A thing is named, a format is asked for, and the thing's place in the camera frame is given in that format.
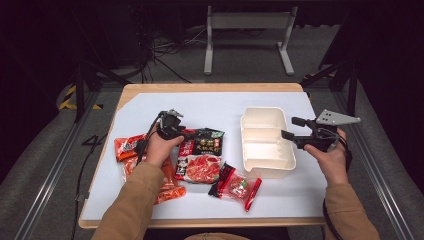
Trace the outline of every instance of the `brown jacket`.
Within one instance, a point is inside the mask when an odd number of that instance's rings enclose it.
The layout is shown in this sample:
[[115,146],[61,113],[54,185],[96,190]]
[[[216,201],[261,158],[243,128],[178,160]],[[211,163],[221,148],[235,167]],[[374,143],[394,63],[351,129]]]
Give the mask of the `brown jacket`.
[[[103,215],[92,239],[143,239],[163,178],[160,168],[140,163]],[[330,219],[344,240],[379,239],[377,230],[368,220],[361,202],[349,184],[327,188],[326,203]],[[246,240],[225,233],[199,234],[187,239]],[[335,239],[328,228],[326,239]]]

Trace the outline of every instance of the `electronic device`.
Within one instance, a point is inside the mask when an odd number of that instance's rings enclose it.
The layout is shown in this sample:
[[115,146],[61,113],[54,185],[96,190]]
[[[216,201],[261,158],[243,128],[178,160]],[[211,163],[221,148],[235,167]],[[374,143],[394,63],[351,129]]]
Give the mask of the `electronic device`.
[[342,144],[347,150],[347,143],[338,134],[337,126],[358,123],[360,121],[360,118],[324,110],[314,120],[305,120],[298,117],[292,118],[294,125],[309,127],[312,130],[310,136],[295,136],[293,133],[284,130],[281,130],[281,136],[295,143],[298,149],[304,149],[306,144],[310,144],[323,152],[329,152],[342,140]]

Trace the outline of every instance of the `metal bar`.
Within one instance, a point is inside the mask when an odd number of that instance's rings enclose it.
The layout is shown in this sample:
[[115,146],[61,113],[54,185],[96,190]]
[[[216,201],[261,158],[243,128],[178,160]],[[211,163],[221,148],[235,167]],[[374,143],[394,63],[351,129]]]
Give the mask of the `metal bar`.
[[[346,106],[346,101],[344,100],[342,93],[333,93],[333,96],[336,100],[336,103],[339,105],[339,109],[345,109],[343,106]],[[365,138],[361,130],[355,124],[347,126],[351,130],[353,138],[359,146],[365,169],[371,178],[371,181],[377,191],[378,196],[380,197],[381,203],[383,204],[383,207],[385,208],[390,221],[392,222],[397,236],[399,239],[414,240],[415,238],[412,235],[402,213],[400,212],[400,209],[389,186],[386,184],[386,181],[384,180],[383,175],[381,174],[370,149],[365,144]]]
[[[90,93],[87,99],[86,109],[91,109],[91,106],[95,104],[98,95],[98,92]],[[38,220],[41,217],[41,214],[44,211],[44,208],[46,207],[50,199],[50,196],[53,193],[54,188],[56,187],[57,182],[59,181],[60,175],[62,174],[63,169],[65,168],[66,163],[68,161],[69,153],[75,143],[75,140],[78,137],[79,132],[84,126],[84,123],[89,113],[90,111],[85,111],[84,114],[81,116],[80,121],[74,123],[74,125],[72,126],[65,140],[65,143],[63,144],[62,149],[60,150],[59,155],[56,158],[55,163],[53,164],[46,180],[41,185],[40,191],[38,192],[34,203],[32,204],[27,216],[25,217],[21,227],[19,228],[18,233],[15,236],[16,240],[30,238]]]

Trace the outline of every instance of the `open container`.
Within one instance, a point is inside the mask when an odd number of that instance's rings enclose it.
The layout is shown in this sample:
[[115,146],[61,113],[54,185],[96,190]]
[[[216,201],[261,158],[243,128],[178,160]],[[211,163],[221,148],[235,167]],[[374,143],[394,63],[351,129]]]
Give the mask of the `open container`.
[[246,109],[241,117],[241,139],[243,165],[248,176],[284,178],[296,167],[291,142],[281,137],[281,130],[287,130],[282,109]]

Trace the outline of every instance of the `brown sleeve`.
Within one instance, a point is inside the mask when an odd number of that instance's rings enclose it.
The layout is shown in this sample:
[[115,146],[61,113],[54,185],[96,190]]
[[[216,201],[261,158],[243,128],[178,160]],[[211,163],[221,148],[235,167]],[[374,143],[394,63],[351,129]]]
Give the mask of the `brown sleeve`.
[[[327,187],[325,203],[331,222],[343,239],[380,239],[350,184]],[[325,232],[325,239],[336,239],[328,227]]]
[[143,239],[163,178],[160,168],[140,163],[103,215],[92,239]]

